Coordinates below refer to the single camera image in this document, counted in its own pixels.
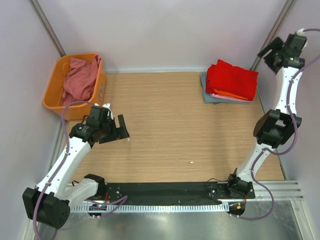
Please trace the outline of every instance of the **stack of folded clothes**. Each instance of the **stack of folded clothes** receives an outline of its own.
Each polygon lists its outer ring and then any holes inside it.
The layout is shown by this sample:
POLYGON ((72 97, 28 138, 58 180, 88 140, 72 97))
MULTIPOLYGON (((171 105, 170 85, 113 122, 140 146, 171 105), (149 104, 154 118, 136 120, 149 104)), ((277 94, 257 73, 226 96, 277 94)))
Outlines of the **stack of folded clothes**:
POLYGON ((201 74, 204 103, 248 104, 255 97, 258 72, 218 60, 201 74))

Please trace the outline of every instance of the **wooden tabletop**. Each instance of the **wooden tabletop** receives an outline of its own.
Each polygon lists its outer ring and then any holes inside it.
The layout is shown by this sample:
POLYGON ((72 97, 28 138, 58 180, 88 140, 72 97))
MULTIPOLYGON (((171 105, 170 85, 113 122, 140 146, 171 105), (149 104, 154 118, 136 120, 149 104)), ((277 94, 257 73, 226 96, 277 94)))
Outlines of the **wooden tabletop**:
MULTIPOLYGON (((249 154, 263 115, 257 96, 250 104, 204 104, 198 72, 108 74, 104 102, 114 116, 124 115, 130 140, 95 144, 72 180, 86 174, 109 183, 226 180, 249 154)), ((284 179, 276 156, 257 179, 284 179)))

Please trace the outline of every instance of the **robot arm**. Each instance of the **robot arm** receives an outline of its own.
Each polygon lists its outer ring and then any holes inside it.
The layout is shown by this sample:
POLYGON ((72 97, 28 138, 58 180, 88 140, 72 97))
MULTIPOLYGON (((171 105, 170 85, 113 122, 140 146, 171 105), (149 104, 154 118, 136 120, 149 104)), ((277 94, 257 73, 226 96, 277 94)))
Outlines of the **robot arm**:
MULTIPOLYGON (((243 196, 252 191, 253 178, 251 173, 255 176, 270 154, 264 149, 268 148, 274 151, 279 145, 285 144, 295 132, 287 109, 287 97, 291 79, 305 65, 305 60, 300 58, 300 54, 306 44, 307 38, 305 36, 298 33, 289 34, 285 42, 276 37, 258 54, 260 58, 266 55, 264 57, 265 63, 276 74, 275 100, 272 109, 255 125, 253 136, 256 137, 256 141, 247 159, 229 176, 227 188, 232 196, 243 196), (262 155, 252 170, 253 163, 260 154, 262 155)), ((295 77, 289 96, 290 109, 298 127, 301 125, 302 119, 296 116, 295 103, 301 76, 302 72, 295 77)))
MULTIPOLYGON (((117 128, 109 103, 95 105, 91 108, 86 123, 78 123, 72 128, 67 159, 44 192, 37 212, 38 222, 59 229, 66 223, 71 209, 88 198, 98 199, 105 194, 105 179, 93 174, 86 175, 76 186, 66 188, 77 166, 96 142, 102 144, 130 137, 123 115, 119 115, 118 120, 120 127, 117 128)), ((29 219, 33 219, 39 195, 62 162, 66 150, 64 148, 54 166, 35 189, 28 187, 24 191, 22 198, 29 219)))

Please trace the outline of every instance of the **purple cable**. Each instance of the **purple cable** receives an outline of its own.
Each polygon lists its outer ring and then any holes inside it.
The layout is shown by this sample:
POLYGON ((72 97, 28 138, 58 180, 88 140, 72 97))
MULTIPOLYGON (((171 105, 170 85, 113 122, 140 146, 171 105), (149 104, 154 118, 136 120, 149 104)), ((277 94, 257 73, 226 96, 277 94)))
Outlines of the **purple cable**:
MULTIPOLYGON (((113 205, 113 204, 117 204, 119 202, 121 202, 118 206, 116 206, 114 209, 112 209, 111 211, 109 212, 106 212, 104 214, 101 214, 100 218, 104 218, 106 216, 109 216, 111 215, 112 213, 114 213, 121 205, 123 205, 125 203, 125 201, 127 200, 128 196, 124 196, 122 198, 120 198, 119 200, 117 201, 113 201, 113 202, 110 202, 110 203, 101 203, 101 202, 97 202, 97 201, 92 201, 92 200, 86 200, 88 202, 91 202, 91 203, 94 203, 94 204, 98 204, 98 205, 113 205)), ((97 209, 106 209, 105 207, 97 207, 97 209)), ((89 220, 91 218, 85 218, 85 219, 82 219, 81 221, 77 222, 75 225, 73 226, 70 226, 70 227, 65 227, 65 228, 61 228, 60 231, 66 231, 66 230, 70 230, 70 229, 73 229, 74 227, 78 226, 79 224, 82 224, 83 222, 89 220)))
POLYGON ((320 32, 320 28, 308 28, 308 29, 304 29, 304 32, 311 32, 311 31, 315 31, 315 32, 320 32))
MULTIPOLYGON (((62 159, 61 163, 56 168, 56 170, 54 171, 52 176, 49 178, 48 182, 44 185, 44 188, 41 191, 41 193, 40 193, 40 195, 39 195, 39 197, 38 197, 38 199, 36 201, 35 207, 34 207, 33 220, 32 220, 33 221, 33 230, 34 230, 34 233, 35 233, 36 237, 39 240, 43 240, 41 238, 41 236, 40 236, 40 233, 39 233, 38 227, 37 227, 37 214, 38 214, 39 205, 40 205, 40 202, 41 202, 41 200, 42 200, 42 198, 43 198, 43 196, 45 194, 45 191, 47 190, 47 188, 50 185, 51 181, 54 179, 54 177, 57 175, 59 170, 62 168, 62 166, 66 162, 66 159, 67 159, 67 156, 68 156, 68 153, 69 153, 69 149, 70 149, 70 142, 69 142, 69 136, 68 136, 67 127, 66 127, 66 123, 65 123, 65 112, 66 112, 68 107, 70 107, 72 105, 75 105, 75 104, 91 104, 91 105, 95 105, 94 103, 89 102, 89 101, 75 101, 75 102, 72 102, 72 103, 68 104, 67 106, 65 106, 65 108, 63 109, 63 111, 61 113, 61 123, 62 123, 62 127, 63 127, 64 137, 66 139, 66 151, 65 151, 65 154, 63 156, 63 159, 62 159)), ((57 232, 58 232, 58 230, 56 229, 54 231, 54 235, 53 235, 53 238, 51 240, 54 240, 56 238, 57 232)))

